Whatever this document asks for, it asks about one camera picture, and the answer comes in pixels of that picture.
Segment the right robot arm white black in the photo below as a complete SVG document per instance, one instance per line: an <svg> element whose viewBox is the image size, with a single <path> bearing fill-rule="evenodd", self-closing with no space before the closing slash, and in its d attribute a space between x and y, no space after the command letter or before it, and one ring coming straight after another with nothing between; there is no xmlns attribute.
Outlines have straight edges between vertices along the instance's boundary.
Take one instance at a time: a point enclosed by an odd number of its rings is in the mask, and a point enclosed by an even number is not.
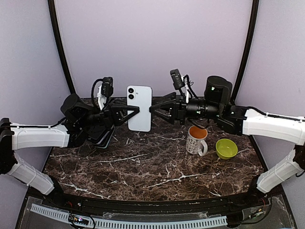
<svg viewBox="0 0 305 229"><path fill-rule="evenodd" d="M186 99L176 93L169 101L150 107L150 112L168 123L186 119L208 119L223 131L233 135L260 135L295 144L293 150L268 171L253 179L243 203L253 207L262 193L289 179L305 168L305 119L264 113L255 107L237 106L230 102L232 84L220 76L209 76L202 99Z"/></svg>

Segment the light blue smartphone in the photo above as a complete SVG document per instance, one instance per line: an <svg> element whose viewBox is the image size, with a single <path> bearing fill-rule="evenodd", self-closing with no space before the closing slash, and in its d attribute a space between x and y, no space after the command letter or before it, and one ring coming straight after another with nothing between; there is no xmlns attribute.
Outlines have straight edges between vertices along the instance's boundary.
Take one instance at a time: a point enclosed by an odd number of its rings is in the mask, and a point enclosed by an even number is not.
<svg viewBox="0 0 305 229"><path fill-rule="evenodd" d="M139 108L139 113L128 120L131 131L149 132L151 130L152 88L149 86L129 85L127 104Z"/></svg>

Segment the black phone case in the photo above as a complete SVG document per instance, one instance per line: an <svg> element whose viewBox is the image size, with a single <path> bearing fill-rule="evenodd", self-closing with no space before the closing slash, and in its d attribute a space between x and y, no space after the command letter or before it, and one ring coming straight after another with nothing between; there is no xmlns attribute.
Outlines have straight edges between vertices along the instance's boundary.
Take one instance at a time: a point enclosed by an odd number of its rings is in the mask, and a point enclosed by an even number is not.
<svg viewBox="0 0 305 229"><path fill-rule="evenodd" d="M93 144L101 144L110 135L113 126L105 127L103 125L92 126L88 130L88 140Z"/></svg>

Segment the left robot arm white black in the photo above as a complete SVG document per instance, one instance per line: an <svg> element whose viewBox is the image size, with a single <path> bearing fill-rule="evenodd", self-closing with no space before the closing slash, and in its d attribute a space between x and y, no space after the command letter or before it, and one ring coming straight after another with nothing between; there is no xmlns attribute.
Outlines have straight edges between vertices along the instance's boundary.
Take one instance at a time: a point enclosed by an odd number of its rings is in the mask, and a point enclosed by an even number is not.
<svg viewBox="0 0 305 229"><path fill-rule="evenodd" d="M138 114L139 107L110 102L103 109L86 104L78 95L69 95L54 125L20 125L8 118L0 121L0 172L30 186L57 208L67 204L60 184L24 161L16 150L33 147L76 148L89 141L106 148L116 126L121 126Z"/></svg>

